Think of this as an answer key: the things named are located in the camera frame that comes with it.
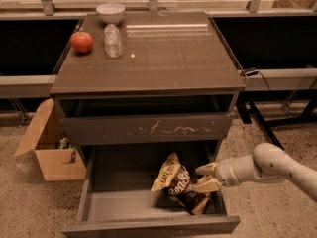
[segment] terrazzo floor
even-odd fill
[[[269,118],[279,115],[280,108],[260,110]],[[27,128],[18,123],[16,115],[0,117],[0,237],[64,238],[61,226],[75,221],[83,182],[45,182],[34,154],[15,159],[15,150]],[[274,132],[292,158],[317,170],[316,124],[278,128]],[[252,124],[243,124],[237,116],[217,161],[249,154],[261,142],[269,139],[259,124],[254,119]],[[244,183],[223,187],[222,193],[228,215],[240,216],[241,223],[230,235],[205,238],[317,237],[317,203],[289,181]]]

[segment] apple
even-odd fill
[[[93,40],[90,34],[79,31],[71,35],[70,44],[78,53],[87,53],[92,49]]]

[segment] open drawer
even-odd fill
[[[168,142],[92,147],[77,222],[66,237],[177,237],[231,233],[240,222],[230,217],[220,192],[210,195],[203,215],[190,215],[163,192],[151,192],[162,163],[177,152],[193,179],[209,162],[218,141]]]

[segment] drawer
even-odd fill
[[[161,191],[151,192],[171,152],[196,179],[194,169],[212,158],[218,141],[94,146],[91,150],[77,222],[66,237],[177,237],[231,233],[240,222],[227,216],[220,192],[210,196],[206,213],[190,215]]]
[[[105,145],[212,140],[226,137],[233,113],[62,118],[73,144]]]

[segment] cable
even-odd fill
[[[271,91],[271,89],[270,89],[270,87],[269,87],[269,84],[268,84],[266,78],[264,77],[264,75],[263,75],[261,72],[259,72],[259,71],[258,71],[258,74],[261,75],[261,77],[264,79],[264,81],[265,81],[265,83],[266,83],[266,86],[267,86],[268,90]]]

